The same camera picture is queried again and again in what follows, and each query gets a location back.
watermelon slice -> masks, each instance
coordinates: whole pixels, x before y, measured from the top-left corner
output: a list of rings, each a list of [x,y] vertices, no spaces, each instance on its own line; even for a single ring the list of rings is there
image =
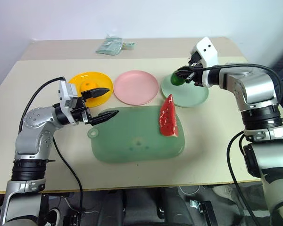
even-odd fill
[[[159,130],[167,137],[178,137],[178,127],[176,123],[176,113],[172,94],[168,96],[160,109]]]

white wall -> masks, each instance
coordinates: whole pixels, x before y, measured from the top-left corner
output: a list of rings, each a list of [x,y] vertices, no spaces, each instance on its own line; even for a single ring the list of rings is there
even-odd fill
[[[269,65],[283,52],[283,0],[0,0],[0,83],[31,39],[107,33],[226,36],[250,62]]]

light green plate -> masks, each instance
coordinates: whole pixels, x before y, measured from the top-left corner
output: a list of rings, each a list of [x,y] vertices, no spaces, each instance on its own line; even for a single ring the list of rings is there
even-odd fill
[[[178,117],[178,137],[159,131],[161,106],[120,107],[108,121],[88,131],[94,156],[104,162],[120,163],[172,158],[184,148],[183,127]]]
[[[194,107],[202,104],[208,98],[208,88],[195,86],[194,82],[174,86],[171,76],[167,76],[161,83],[161,91],[165,97],[172,94],[174,104],[179,107]]]

green cutting board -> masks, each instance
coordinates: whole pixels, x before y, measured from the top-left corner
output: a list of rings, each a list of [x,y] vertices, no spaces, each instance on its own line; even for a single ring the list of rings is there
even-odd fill
[[[120,107],[119,113],[88,131],[94,156],[104,162],[119,163],[172,158],[184,148],[183,127],[178,116],[178,137],[159,131],[161,106]]]

orange plate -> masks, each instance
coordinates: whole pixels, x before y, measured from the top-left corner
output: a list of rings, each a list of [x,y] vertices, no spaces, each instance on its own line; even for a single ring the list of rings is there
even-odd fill
[[[113,92],[113,82],[105,74],[100,72],[85,72],[73,77],[70,83],[75,84],[78,96],[81,97],[81,92],[94,88],[108,88],[109,92],[97,98],[90,98],[86,101],[86,107],[96,107],[105,103]]]

